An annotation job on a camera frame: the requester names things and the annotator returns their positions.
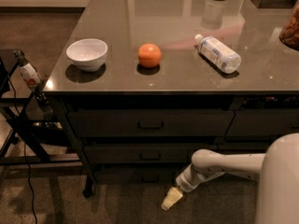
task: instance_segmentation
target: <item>glossy gray tabletop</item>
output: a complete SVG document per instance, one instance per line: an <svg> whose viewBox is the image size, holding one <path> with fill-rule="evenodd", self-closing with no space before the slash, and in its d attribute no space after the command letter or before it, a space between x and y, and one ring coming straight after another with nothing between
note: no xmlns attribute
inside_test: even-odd
<svg viewBox="0 0 299 224"><path fill-rule="evenodd" d="M66 94L299 93L299 51L278 38L290 9L258 9L250 0L91 0L62 50L44 92ZM196 34L213 35L242 58L236 72L211 67L194 47ZM78 70L67 47L82 38L108 44L96 72ZM159 68L139 69L145 43L162 52Z"/></svg>

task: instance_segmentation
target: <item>floor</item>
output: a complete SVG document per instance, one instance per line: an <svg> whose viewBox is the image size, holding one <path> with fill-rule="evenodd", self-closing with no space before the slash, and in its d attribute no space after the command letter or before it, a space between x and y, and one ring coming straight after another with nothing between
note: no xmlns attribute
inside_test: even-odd
<svg viewBox="0 0 299 224"><path fill-rule="evenodd" d="M79 18L78 13L0 13L0 49L22 49L47 79ZM12 78L19 96L28 95L23 81ZM0 117L0 146L10 127ZM65 147L44 145L49 153ZM27 155L33 155L27 147ZM22 155L20 141L8 151ZM101 223L101 224L253 224L257 184L224 175L186 194L172 209L161 203L171 180L122 183L105 179L85 198L86 175L80 162L0 167L0 223Z"/></svg>

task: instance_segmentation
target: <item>bowl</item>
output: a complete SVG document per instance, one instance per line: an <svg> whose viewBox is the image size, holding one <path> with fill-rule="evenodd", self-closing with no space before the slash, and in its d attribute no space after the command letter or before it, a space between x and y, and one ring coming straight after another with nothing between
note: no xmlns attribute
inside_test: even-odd
<svg viewBox="0 0 299 224"><path fill-rule="evenodd" d="M66 55L78 69L94 72L106 60L107 44L99 39L82 39L71 44L66 50Z"/></svg>

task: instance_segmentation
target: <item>orange fruit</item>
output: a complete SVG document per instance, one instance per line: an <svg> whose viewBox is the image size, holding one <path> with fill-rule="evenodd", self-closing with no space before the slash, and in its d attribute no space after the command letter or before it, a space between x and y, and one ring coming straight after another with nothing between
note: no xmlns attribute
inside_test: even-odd
<svg viewBox="0 0 299 224"><path fill-rule="evenodd" d="M142 45L138 51L139 63L145 68L156 67L160 63L161 56L160 49L152 43Z"/></svg>

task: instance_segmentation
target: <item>cable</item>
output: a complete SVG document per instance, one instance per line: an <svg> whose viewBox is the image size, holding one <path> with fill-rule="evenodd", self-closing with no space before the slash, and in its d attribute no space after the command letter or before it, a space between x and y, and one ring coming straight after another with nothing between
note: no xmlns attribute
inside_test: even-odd
<svg viewBox="0 0 299 224"><path fill-rule="evenodd" d="M16 98L17 98L17 93L16 93L16 90L15 90L15 88L14 88L14 86L13 86L11 80L10 80L10 77L7 76L7 78L8 78L9 85L11 86L11 88L12 88L12 90L13 90L14 106L15 106L15 109L16 109L16 111L17 111L17 113L18 113L18 116L19 116L19 115L20 115L20 111L19 111L19 109L18 109L18 107L17 107L17 104L16 104L16 102L15 102L15 100L16 100ZM26 155L26 147L27 147L27 144L24 142L24 157L25 157L26 163L27 163L27 165L28 165L28 176L27 176L27 181L28 181L28 185L29 185L29 187L30 187L30 190L31 190L31 192L32 192L31 209L32 209L32 213L33 213L33 215L34 215L34 217L35 217L36 224L37 224L37 217L36 217L36 211L35 211L35 191L34 191L32 185L31 185L31 181L30 181L31 166L30 166L30 163L29 163L28 158L27 158L27 155Z"/></svg>

